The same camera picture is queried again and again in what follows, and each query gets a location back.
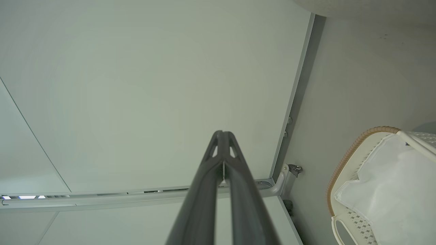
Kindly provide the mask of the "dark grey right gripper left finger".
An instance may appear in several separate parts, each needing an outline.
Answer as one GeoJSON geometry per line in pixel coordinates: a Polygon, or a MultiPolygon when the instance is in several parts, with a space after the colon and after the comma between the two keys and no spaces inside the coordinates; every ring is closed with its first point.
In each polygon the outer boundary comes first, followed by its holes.
{"type": "Polygon", "coordinates": [[[223,181],[223,135],[221,130],[212,135],[172,226],[167,245],[214,244],[217,189],[223,181]]]}

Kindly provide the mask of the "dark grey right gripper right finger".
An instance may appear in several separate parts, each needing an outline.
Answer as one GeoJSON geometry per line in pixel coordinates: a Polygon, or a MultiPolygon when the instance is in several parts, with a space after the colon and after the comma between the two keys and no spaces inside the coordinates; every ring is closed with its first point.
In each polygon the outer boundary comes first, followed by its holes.
{"type": "Polygon", "coordinates": [[[232,132],[224,132],[224,164],[230,186],[234,245],[280,245],[260,191],[232,132]]]}

